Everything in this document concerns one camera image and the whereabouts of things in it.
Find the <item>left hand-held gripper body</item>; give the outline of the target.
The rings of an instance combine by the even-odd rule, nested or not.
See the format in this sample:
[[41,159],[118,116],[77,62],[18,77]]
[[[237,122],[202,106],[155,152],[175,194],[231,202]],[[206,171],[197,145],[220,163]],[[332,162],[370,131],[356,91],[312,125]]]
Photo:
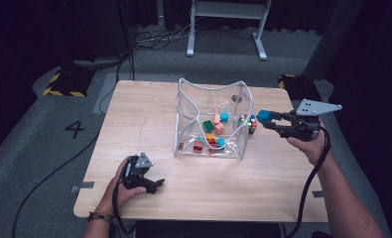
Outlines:
[[153,166],[144,152],[139,156],[134,155],[128,158],[123,174],[123,184],[126,188],[131,189],[143,186],[146,189],[153,188],[153,182],[145,178],[145,173]]

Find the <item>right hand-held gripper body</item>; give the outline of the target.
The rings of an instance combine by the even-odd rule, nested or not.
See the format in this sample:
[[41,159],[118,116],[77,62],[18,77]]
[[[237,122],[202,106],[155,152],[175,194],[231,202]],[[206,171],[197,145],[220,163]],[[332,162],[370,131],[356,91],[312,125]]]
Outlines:
[[320,116],[323,114],[339,111],[340,104],[330,104],[320,101],[303,99],[296,110],[292,110],[290,126],[277,125],[276,132],[281,138],[297,138],[308,142],[315,139],[321,130]]

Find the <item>dark teal roof-shaped block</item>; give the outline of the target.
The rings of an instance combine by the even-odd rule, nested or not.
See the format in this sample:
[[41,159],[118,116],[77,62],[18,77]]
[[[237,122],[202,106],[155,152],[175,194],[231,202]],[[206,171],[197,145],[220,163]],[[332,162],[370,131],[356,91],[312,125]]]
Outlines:
[[260,110],[256,116],[258,121],[266,121],[266,122],[271,122],[272,121],[272,115],[271,112],[268,110]]

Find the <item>colourful puzzle cube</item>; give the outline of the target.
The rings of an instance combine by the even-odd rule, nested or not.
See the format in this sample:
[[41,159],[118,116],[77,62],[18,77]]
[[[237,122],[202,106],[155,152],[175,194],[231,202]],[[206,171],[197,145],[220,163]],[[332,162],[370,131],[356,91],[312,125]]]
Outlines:
[[245,124],[248,128],[248,134],[253,135],[257,128],[257,121],[254,115],[248,116],[247,114],[243,114],[238,119],[238,125]]

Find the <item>clear plastic zipper bag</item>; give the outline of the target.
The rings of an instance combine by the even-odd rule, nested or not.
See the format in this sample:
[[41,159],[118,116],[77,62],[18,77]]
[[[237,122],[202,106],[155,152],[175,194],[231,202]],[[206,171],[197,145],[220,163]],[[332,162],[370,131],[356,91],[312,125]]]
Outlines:
[[[232,95],[240,95],[242,101],[235,103]],[[242,160],[248,144],[248,128],[245,124],[238,125],[241,115],[252,115],[253,100],[251,91],[243,81],[229,85],[199,85],[181,78],[178,82],[176,96],[176,132],[175,156],[205,156]],[[229,120],[223,123],[222,134],[215,132],[213,123],[215,113],[227,113]],[[214,126],[215,140],[222,138],[224,147],[212,147],[205,137],[207,134],[202,127],[202,122],[210,120]],[[203,136],[205,142],[197,141],[197,136]],[[201,146],[201,153],[194,152],[194,145]]]

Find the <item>person's right hand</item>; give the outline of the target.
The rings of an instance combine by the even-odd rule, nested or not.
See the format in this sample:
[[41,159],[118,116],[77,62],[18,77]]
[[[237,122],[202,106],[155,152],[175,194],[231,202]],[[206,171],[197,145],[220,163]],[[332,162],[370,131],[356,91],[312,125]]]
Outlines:
[[322,155],[322,152],[324,151],[325,140],[326,140],[325,131],[320,130],[318,136],[309,142],[305,142],[293,137],[288,138],[287,142],[291,146],[303,152],[307,157],[308,161],[313,166],[315,166],[318,163],[319,158]]

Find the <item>person's left hand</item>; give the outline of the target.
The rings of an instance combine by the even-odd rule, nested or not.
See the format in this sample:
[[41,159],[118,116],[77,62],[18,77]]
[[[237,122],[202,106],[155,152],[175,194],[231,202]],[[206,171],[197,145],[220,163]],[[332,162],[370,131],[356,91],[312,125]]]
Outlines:
[[102,212],[113,212],[113,204],[112,198],[116,198],[117,207],[120,208],[126,204],[126,202],[142,193],[146,192],[146,188],[143,186],[138,186],[136,188],[127,189],[121,182],[118,180],[121,178],[121,172],[123,167],[126,165],[128,159],[125,159],[118,167],[115,176],[111,179],[108,184],[105,193],[103,194],[101,200],[96,206],[96,211]]

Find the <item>grey upright panel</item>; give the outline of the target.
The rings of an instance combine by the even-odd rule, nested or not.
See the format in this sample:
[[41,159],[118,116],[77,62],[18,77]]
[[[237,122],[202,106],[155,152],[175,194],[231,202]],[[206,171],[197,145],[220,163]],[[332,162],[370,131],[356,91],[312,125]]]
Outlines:
[[308,80],[322,80],[325,78],[350,32],[363,2],[364,0],[337,0],[327,29],[302,76]]

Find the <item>black yellow striped base plate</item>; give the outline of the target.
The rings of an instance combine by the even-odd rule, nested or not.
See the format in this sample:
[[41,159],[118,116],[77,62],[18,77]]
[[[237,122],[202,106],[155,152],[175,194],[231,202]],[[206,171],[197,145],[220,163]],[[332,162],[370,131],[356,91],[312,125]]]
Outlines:
[[322,100],[315,83],[302,74],[282,74],[278,77],[278,85],[288,92],[291,100]]
[[94,75],[94,70],[79,67],[58,69],[43,94],[86,97]]

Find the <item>white metal stand frame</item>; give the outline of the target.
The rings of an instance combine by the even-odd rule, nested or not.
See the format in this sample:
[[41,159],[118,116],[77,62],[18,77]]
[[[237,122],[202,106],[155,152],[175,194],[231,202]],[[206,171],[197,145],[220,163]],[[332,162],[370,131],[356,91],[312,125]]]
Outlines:
[[258,56],[266,60],[267,54],[263,47],[261,38],[268,18],[272,0],[265,0],[263,4],[208,2],[203,0],[192,0],[190,9],[190,33],[186,55],[191,58],[195,55],[196,42],[196,17],[216,17],[229,19],[258,20],[259,27],[252,34]]

